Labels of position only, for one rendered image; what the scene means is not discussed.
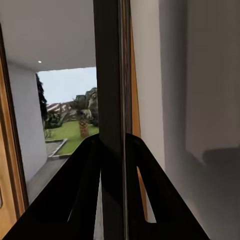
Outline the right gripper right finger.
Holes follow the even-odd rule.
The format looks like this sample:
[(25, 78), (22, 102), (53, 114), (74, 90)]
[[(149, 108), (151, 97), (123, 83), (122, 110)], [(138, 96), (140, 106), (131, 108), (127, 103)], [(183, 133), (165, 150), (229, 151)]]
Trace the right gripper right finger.
[[(210, 240), (144, 141), (125, 135), (129, 240)], [(145, 220), (139, 168), (157, 223)]]

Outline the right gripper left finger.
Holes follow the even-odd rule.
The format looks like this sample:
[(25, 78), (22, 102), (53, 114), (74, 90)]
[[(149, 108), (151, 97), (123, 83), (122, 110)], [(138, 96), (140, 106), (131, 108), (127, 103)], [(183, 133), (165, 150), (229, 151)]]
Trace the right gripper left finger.
[(99, 133), (86, 138), (2, 240), (93, 240)]

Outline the poster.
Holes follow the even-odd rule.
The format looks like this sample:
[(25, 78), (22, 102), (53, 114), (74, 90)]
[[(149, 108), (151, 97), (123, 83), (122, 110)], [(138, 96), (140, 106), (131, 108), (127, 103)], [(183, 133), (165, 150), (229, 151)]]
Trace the poster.
[(130, 0), (93, 0), (104, 240), (129, 240), (126, 134), (133, 134)]

